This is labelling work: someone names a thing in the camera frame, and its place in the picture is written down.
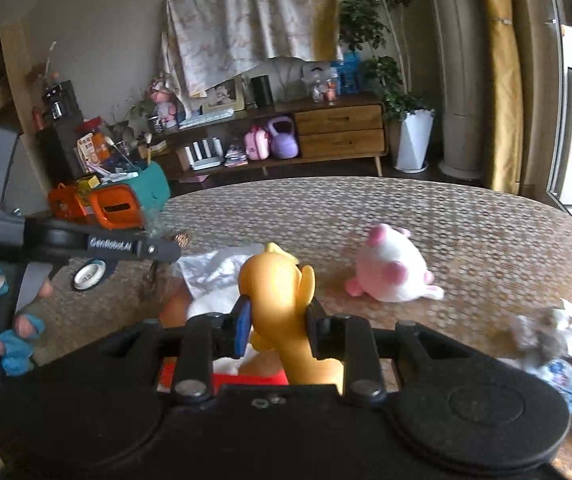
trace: pink and white plush toy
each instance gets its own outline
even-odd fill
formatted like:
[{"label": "pink and white plush toy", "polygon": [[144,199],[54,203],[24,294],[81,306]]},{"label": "pink and white plush toy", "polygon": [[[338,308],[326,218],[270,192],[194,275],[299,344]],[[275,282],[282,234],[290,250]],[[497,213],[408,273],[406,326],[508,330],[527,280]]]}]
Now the pink and white plush toy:
[{"label": "pink and white plush toy", "polygon": [[379,301],[401,303],[417,298],[443,300],[444,290],[431,285],[434,276],[413,243],[408,229],[378,224],[357,253],[357,275],[345,283],[346,292],[364,292]]}]

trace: white geometric pot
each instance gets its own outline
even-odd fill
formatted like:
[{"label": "white geometric pot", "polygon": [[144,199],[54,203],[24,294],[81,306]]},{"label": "white geometric pot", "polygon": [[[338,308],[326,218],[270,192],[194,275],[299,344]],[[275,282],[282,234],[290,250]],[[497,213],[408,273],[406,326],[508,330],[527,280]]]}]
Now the white geometric pot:
[{"label": "white geometric pot", "polygon": [[424,165],[435,110],[417,110],[401,123],[401,138],[395,169],[403,173],[419,173]]}]

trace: cabinet leg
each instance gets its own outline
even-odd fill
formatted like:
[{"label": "cabinet leg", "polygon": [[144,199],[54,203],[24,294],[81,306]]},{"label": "cabinet leg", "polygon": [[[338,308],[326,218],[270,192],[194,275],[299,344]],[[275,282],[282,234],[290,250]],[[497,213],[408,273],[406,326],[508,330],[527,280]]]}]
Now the cabinet leg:
[{"label": "cabinet leg", "polygon": [[379,156],[375,157],[375,166],[377,167],[377,176],[384,176],[381,173],[381,158]]}]

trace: yellow rubber duck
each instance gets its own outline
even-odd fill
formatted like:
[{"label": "yellow rubber duck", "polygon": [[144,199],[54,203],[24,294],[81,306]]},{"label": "yellow rubber duck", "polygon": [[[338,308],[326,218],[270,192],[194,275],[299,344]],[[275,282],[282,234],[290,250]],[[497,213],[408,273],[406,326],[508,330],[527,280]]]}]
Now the yellow rubber duck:
[{"label": "yellow rubber duck", "polygon": [[318,361],[306,335],[305,313],[315,294],[315,272],[277,244],[252,256],[239,272],[239,292],[250,297],[255,350],[275,349],[290,384],[335,384],[343,389],[343,364]]}]

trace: pink bag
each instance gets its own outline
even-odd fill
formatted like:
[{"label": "pink bag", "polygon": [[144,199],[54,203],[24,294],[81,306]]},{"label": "pink bag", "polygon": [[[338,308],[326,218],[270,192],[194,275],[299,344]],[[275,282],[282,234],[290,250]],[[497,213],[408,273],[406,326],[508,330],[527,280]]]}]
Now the pink bag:
[{"label": "pink bag", "polygon": [[250,160],[264,160],[271,154],[270,141],[266,130],[253,126],[243,137],[246,155]]}]

